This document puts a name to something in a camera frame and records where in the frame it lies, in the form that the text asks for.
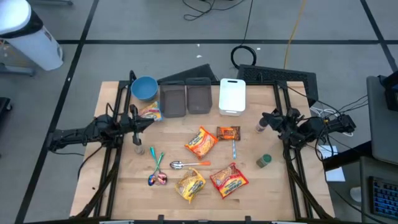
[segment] wooden tabletop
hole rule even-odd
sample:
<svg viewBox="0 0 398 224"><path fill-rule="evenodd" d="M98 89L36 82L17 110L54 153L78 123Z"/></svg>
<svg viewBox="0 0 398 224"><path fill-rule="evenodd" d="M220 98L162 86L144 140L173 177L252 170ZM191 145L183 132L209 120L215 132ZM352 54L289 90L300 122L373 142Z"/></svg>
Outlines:
<svg viewBox="0 0 398 224"><path fill-rule="evenodd" d="M290 82L288 85L305 94L302 82ZM118 82L102 83L95 116L105 113L106 103L114 105L117 87ZM219 89L219 86L211 87L213 107L209 114L194 115L187 112L182 118L165 118L149 126L140 135L146 150L144 155L139 156L134 152L132 134L125 135L112 219L156 220L158 215L164 215L166 220L244 220L246 215L250 215L252 220L294 220L286 164L282 157L282 141L278 139L278 133L270 127L262 134L254 130L261 113L270 113L276 108L273 88L247 86L246 110L239 117L219 114ZM289 95L292 106L309 117L307 99L291 90ZM133 96L131 103L138 108L148 105ZM241 140L236 141L235 160L232 158L231 141L219 141L203 158L204 161L211 161L211 166L196 168L206 179L206 185L189 204L174 189L175 183L187 170L172 170L169 164L172 161L198 161L184 144L194 137L201 125L214 134L217 126L240 126ZM85 157L99 145L99 143L87 145ZM167 185L149 187L147 184L148 176L153 173L155 167L149 152L150 146L155 147L158 156L161 152L165 152L160 168L168 176ZM98 188L104 153L105 149L100 150L82 168L70 215L80 212ZM272 156L272 162L260 169L256 165L256 160L265 153ZM334 216L323 166L317 159L314 149L311 147L302 149L302 159L309 190L325 211ZM221 195L211 183L210 175L224 169L231 162L236 163L236 167L246 176L249 184L221 199ZM301 214L305 217L299 188L297 192ZM101 214L105 214L107 199L108 192L104 194Z"/></svg>

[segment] green can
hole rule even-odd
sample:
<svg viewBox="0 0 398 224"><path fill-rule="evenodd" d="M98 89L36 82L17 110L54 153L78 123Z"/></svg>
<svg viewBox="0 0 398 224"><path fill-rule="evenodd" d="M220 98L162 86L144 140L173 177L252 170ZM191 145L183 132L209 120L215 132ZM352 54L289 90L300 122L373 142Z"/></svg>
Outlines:
<svg viewBox="0 0 398 224"><path fill-rule="evenodd" d="M269 163L271 163L272 157L270 154L264 154L260 159L257 160L256 164L260 167L263 168Z"/></svg>

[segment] blue bowl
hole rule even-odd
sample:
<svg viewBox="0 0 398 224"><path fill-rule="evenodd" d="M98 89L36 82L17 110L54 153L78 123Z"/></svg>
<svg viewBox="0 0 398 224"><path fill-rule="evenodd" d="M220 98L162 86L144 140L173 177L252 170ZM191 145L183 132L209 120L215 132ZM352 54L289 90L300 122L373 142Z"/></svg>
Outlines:
<svg viewBox="0 0 398 224"><path fill-rule="evenodd" d="M152 77L140 77L133 81L131 93L142 101L151 101L157 94L157 81Z"/></svg>

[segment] blue keyboard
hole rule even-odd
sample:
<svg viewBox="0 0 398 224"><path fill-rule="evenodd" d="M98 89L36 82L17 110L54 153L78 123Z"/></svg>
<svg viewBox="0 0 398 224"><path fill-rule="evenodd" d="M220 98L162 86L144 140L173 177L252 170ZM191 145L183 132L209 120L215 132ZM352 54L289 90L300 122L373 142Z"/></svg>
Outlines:
<svg viewBox="0 0 398 224"><path fill-rule="evenodd" d="M369 178L371 213L398 220L398 184Z"/></svg>

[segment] white container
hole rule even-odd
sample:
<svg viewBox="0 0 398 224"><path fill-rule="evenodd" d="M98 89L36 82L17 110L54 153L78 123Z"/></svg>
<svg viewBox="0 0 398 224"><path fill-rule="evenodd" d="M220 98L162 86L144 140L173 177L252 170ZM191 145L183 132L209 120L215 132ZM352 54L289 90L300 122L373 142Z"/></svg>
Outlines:
<svg viewBox="0 0 398 224"><path fill-rule="evenodd" d="M246 83L243 80L223 78L220 81L220 114L239 116L246 109Z"/></svg>
<svg viewBox="0 0 398 224"><path fill-rule="evenodd" d="M26 0L0 0L0 38L49 71L63 64L61 46Z"/></svg>

